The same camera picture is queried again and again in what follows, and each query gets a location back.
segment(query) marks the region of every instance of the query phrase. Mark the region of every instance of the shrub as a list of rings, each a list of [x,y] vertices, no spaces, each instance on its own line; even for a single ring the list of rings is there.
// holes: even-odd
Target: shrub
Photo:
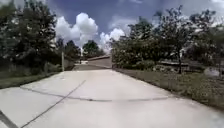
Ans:
[[[139,61],[134,65],[135,69],[147,70],[152,69],[154,63],[152,61]]]

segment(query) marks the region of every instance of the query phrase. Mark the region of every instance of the bush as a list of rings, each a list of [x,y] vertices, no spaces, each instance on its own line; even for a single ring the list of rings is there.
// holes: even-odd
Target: bush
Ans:
[[[152,69],[154,63],[152,61],[139,61],[136,63],[136,69],[147,70]]]
[[[54,65],[51,63],[46,63],[44,66],[44,71],[45,73],[48,72],[60,72],[61,71],[61,66],[60,65]]]

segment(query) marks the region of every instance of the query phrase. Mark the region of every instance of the green lawn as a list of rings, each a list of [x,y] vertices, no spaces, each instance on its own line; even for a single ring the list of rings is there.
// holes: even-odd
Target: green lawn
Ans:
[[[54,74],[56,74],[56,73],[0,79],[0,89],[9,88],[9,87],[19,87],[23,84],[28,84],[28,83],[31,83],[34,81],[38,81],[38,80],[50,77]]]
[[[176,74],[153,71],[116,69],[118,72],[164,88],[180,96],[224,110],[224,79],[203,74]]]

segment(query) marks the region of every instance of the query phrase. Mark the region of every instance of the blue sky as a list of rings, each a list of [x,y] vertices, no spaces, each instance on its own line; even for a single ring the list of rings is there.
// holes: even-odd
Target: blue sky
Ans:
[[[22,5],[23,0],[14,0]],[[223,0],[38,0],[46,3],[57,14],[57,36],[74,40],[82,46],[94,39],[105,47],[110,38],[129,32],[128,24],[137,22],[139,16],[153,20],[156,11],[184,5],[184,13],[211,9],[224,14]]]

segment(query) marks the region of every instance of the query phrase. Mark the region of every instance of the concrete slab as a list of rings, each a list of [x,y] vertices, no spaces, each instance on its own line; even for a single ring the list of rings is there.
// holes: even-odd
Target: concrete slab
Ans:
[[[3,122],[0,121],[0,128],[8,128]]]
[[[26,128],[223,128],[223,115],[191,100],[66,100]]]
[[[0,110],[17,126],[22,126],[60,99],[20,88],[3,89],[0,91]]]
[[[22,87],[44,93],[65,96],[87,79],[88,75],[88,72],[83,71],[63,72]]]
[[[161,88],[150,86],[112,70],[88,72],[91,73],[91,77],[70,97],[96,100],[135,100],[172,96]]]

